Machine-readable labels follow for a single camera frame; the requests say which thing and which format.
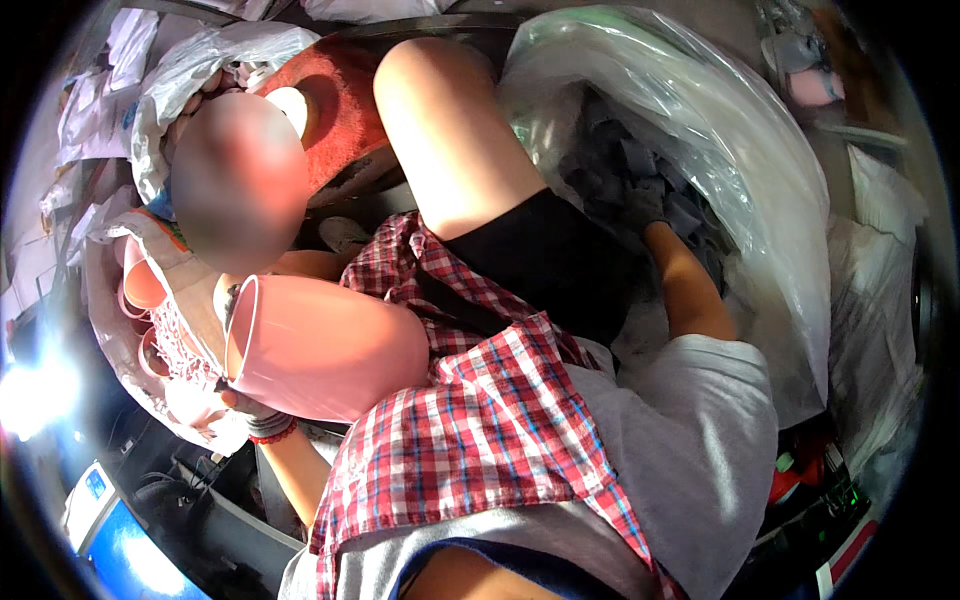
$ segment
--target pink bucket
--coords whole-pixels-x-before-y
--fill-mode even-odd
[[[290,415],[354,422],[426,382],[429,346],[409,309],[310,277],[250,276],[224,367],[231,386]]]

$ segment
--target hand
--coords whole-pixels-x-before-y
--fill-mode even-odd
[[[255,438],[270,438],[282,433],[293,420],[290,415],[261,404],[232,388],[221,390],[220,401],[224,403],[224,406],[232,408],[243,417],[247,422],[250,435]]]
[[[634,189],[628,190],[624,198],[627,210],[624,219],[636,232],[643,231],[651,223],[663,221],[669,223],[663,216],[663,196],[666,193],[662,180],[641,180]]]

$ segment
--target bare leg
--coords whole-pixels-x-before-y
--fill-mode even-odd
[[[380,63],[373,92],[420,215],[440,239],[472,231],[546,187],[499,112],[489,70],[466,46],[404,41]]]

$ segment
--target red plaid shirt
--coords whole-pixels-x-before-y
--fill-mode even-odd
[[[448,324],[424,299],[423,269],[513,324],[489,339]],[[361,534],[510,508],[581,500],[683,596],[652,561],[636,515],[563,363],[598,369],[545,313],[454,256],[416,212],[397,215],[344,271],[341,284],[416,307],[432,351],[431,387],[385,399],[347,433],[317,511],[310,552],[317,592],[336,597],[336,555]]]

